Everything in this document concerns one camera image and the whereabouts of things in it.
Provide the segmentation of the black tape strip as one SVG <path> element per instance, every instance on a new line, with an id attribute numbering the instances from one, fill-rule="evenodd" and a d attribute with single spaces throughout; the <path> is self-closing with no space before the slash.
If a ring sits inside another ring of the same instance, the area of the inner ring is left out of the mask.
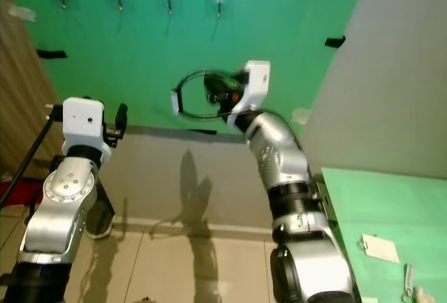
<path id="1" fill-rule="evenodd" d="M 338 49 L 347 41 L 346 36 L 342 36 L 341 38 L 326 38 L 325 46 Z"/>
<path id="2" fill-rule="evenodd" d="M 36 54 L 41 59 L 65 59 L 68 57 L 63 50 L 36 49 Z"/>

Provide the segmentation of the wooden door panel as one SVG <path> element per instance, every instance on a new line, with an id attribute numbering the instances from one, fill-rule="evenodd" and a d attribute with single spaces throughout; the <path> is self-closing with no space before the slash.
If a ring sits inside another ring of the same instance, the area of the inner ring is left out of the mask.
<path id="1" fill-rule="evenodd" d="M 13 175 L 57 102 L 47 71 L 14 0 L 0 0 L 0 167 Z"/>

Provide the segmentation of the red cloth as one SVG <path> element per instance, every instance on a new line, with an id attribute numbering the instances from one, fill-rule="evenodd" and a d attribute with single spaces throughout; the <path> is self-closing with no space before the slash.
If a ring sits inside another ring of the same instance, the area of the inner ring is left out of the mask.
<path id="1" fill-rule="evenodd" d="M 12 207 L 13 205 L 30 205 L 35 195 L 41 194 L 43 182 L 37 179 L 22 179 L 13 189 L 12 195 L 1 208 Z"/>

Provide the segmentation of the clear tape strip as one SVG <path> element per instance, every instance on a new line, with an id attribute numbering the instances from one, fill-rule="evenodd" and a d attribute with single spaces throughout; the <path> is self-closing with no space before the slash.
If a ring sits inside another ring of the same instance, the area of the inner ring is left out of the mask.
<path id="1" fill-rule="evenodd" d="M 35 10 L 23 6 L 17 6 L 17 4 L 10 3 L 8 7 L 8 13 L 13 17 L 21 19 L 22 21 L 36 22 Z"/>

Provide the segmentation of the white card key tag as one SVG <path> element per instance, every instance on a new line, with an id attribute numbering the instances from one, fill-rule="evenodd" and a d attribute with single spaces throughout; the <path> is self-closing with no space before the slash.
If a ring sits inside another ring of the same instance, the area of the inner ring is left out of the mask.
<path id="1" fill-rule="evenodd" d="M 367 256 L 392 263 L 400 262 L 398 249 L 392 240 L 380 238 L 373 234 L 362 234 L 360 246 Z"/>

